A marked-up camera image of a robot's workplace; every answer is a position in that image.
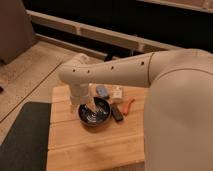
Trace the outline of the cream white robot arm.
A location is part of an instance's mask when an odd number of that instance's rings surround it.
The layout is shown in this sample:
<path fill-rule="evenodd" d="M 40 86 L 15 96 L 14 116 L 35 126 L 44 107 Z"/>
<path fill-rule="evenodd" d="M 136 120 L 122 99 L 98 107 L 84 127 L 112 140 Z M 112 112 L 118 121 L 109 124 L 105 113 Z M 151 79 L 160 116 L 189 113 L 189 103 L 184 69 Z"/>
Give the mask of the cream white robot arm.
<path fill-rule="evenodd" d="M 213 53 L 201 49 L 151 52 L 91 64 L 78 54 L 59 78 L 71 101 L 89 100 L 89 85 L 146 87 L 146 171 L 213 171 Z"/>

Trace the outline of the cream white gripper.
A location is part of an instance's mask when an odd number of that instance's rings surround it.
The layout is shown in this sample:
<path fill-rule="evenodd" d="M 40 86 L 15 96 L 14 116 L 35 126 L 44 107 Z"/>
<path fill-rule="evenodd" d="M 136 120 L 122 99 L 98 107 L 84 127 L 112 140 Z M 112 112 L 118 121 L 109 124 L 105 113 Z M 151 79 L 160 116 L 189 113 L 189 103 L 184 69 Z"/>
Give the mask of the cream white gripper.
<path fill-rule="evenodd" d="M 75 104 L 86 104 L 90 110 L 97 110 L 102 105 L 102 99 L 93 97 L 90 100 L 90 90 L 88 84 L 72 84 L 70 89 L 70 111 L 75 112 Z"/>

